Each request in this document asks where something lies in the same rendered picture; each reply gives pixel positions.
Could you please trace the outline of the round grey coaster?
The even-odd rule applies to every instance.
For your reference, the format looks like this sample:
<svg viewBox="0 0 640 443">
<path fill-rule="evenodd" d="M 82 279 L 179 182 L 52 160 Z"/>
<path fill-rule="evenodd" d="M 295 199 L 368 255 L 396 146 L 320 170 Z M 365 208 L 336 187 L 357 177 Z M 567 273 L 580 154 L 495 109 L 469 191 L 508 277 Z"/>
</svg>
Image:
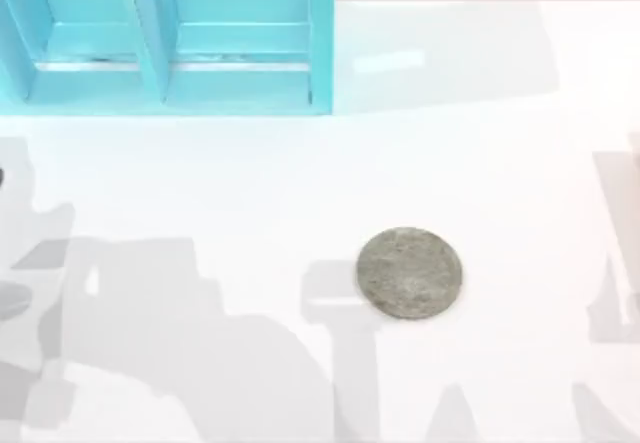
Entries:
<svg viewBox="0 0 640 443">
<path fill-rule="evenodd" d="M 362 295 L 383 314 L 423 320 L 442 314 L 456 302 L 464 270 L 453 246 L 438 234 L 394 227 L 364 244 L 355 277 Z"/>
</svg>

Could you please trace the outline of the light blue rack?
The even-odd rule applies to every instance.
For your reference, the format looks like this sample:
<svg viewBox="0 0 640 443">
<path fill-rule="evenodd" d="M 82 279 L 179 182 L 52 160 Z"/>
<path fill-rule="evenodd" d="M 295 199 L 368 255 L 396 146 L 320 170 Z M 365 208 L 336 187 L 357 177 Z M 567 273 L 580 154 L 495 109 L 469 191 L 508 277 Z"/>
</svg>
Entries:
<svg viewBox="0 0 640 443">
<path fill-rule="evenodd" d="M 0 116 L 326 115 L 335 0 L 0 0 Z"/>
</svg>

